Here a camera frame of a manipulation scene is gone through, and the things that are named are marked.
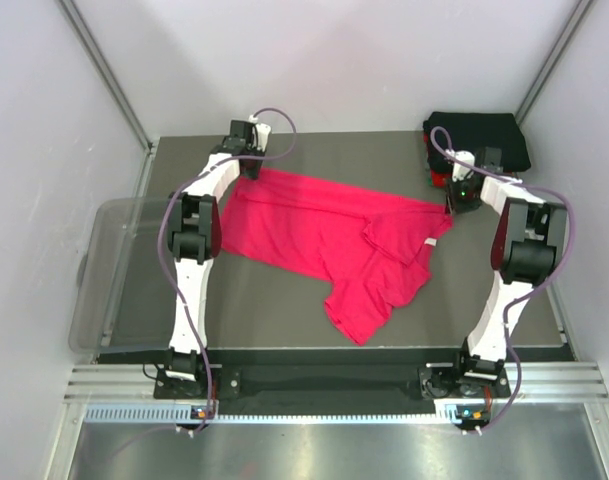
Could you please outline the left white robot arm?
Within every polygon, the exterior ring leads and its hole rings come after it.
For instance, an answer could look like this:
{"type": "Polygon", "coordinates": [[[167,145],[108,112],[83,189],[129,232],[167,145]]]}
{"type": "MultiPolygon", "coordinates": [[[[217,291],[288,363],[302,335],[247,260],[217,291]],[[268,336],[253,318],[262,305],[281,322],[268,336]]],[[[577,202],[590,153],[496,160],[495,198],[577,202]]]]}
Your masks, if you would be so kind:
{"type": "Polygon", "coordinates": [[[239,176],[259,176],[270,133],[255,116],[231,121],[228,135],[211,150],[198,177],[180,190],[170,211],[166,242],[179,291],[165,374],[189,396],[204,394],[211,382],[202,354],[208,279],[222,245],[218,204],[239,176]]]}

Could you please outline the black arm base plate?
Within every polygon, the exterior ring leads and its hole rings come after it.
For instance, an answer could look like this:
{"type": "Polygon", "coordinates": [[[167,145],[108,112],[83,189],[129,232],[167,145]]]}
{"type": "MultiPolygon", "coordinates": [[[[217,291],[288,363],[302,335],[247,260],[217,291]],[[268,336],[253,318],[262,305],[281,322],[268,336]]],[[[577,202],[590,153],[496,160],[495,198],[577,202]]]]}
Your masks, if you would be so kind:
{"type": "Polygon", "coordinates": [[[158,398],[241,401],[266,394],[366,393],[412,400],[507,397],[505,363],[469,358],[454,348],[216,349],[158,352],[142,365],[158,398]]]}

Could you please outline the pink t shirt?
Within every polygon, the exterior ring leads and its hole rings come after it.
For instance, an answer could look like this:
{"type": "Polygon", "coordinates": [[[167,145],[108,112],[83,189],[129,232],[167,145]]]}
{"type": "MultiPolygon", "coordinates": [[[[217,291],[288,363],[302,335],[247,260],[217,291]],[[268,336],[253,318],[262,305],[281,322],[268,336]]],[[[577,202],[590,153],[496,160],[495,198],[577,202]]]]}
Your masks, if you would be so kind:
{"type": "Polygon", "coordinates": [[[430,280],[444,206],[267,169],[240,179],[221,217],[225,251],[329,283],[331,324],[365,345],[430,280]]]}

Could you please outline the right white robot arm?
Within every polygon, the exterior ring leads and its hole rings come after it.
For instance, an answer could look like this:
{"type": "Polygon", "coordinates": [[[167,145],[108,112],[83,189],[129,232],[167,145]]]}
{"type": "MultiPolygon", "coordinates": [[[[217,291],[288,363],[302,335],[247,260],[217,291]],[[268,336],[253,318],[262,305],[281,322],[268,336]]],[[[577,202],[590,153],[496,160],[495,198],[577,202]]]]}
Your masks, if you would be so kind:
{"type": "Polygon", "coordinates": [[[558,267],[565,248],[567,208],[529,192],[519,180],[485,174],[468,151],[448,149],[450,188],[479,180],[481,203],[499,215],[491,246],[493,283],[481,317],[463,341],[450,380],[471,396],[501,382],[509,344],[525,305],[558,267]]]}

